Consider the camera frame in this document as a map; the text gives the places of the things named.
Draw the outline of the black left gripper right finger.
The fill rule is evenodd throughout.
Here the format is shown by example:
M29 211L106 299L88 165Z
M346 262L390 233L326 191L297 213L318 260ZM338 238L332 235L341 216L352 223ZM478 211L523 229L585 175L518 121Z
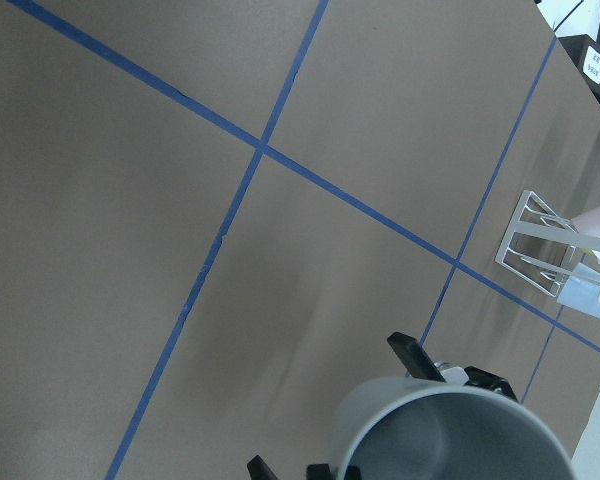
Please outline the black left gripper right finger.
M507 379L475 366L461 367L445 361L434 362L414 337L393 332L386 341L413 378L481 388L513 401L518 400Z

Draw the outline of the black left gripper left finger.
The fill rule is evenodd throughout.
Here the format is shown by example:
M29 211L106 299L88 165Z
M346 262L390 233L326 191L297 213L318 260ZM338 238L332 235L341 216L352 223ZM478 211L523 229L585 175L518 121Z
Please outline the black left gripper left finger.
M291 456L271 462L268 456L252 454L246 460L249 479L359 479L360 463L346 460L341 464L327 455Z

